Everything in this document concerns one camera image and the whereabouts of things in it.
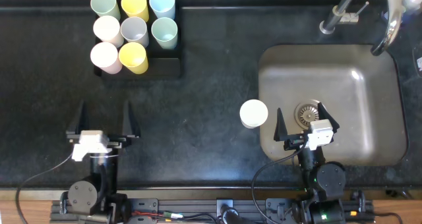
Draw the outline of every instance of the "faucet handle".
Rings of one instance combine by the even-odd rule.
[[[369,5],[367,1],[363,7],[361,7],[357,13],[344,13],[338,24],[356,24],[359,21],[359,14]]]

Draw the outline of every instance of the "black countertop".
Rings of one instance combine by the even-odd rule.
[[[239,119],[241,104],[258,98],[262,52],[278,44],[373,44],[385,29],[379,17],[385,0],[371,0],[358,24],[338,26],[330,36],[321,34],[318,24],[339,0],[177,1],[182,77],[129,82],[93,74],[96,17],[89,0],[2,1],[0,188],[14,188],[71,153],[65,129],[80,101],[87,102],[92,128],[118,133],[126,99],[140,121],[142,140],[121,152],[120,189],[249,186],[270,161],[259,129],[247,129]],[[365,1],[356,0],[350,11]],[[421,28],[418,16],[388,50],[398,66],[407,154],[394,166],[346,167],[348,187],[422,185],[422,78],[413,59],[413,51],[422,52]],[[88,174],[86,157],[28,186],[68,188]],[[261,186],[301,186],[298,168],[289,165],[269,168],[258,179]]]

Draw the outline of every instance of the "wooden floor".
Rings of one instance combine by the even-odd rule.
[[[379,213],[395,212],[405,224],[422,224],[422,200],[375,200],[375,210]],[[21,201],[21,207],[29,224],[49,222],[51,201]],[[0,201],[0,224],[22,223],[14,201]],[[376,222],[398,224],[395,217],[378,217]]]

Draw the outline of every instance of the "faucet base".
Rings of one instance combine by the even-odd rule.
[[[319,30],[320,30],[322,33],[324,33],[324,34],[333,34],[333,33],[334,33],[334,30],[336,29],[335,27],[334,27],[332,30],[326,30],[326,29],[324,29],[323,25],[324,25],[324,21],[322,21],[322,22],[319,24]]]

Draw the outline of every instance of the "sink basin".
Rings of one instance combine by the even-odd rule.
[[[318,119],[322,102],[340,124],[334,142],[323,147],[327,161],[344,165],[393,165],[407,150],[396,66],[370,45],[278,45],[259,61],[259,100],[268,107],[260,127],[260,144],[270,159],[280,159],[283,142],[275,142],[277,108],[289,134],[300,133]]]

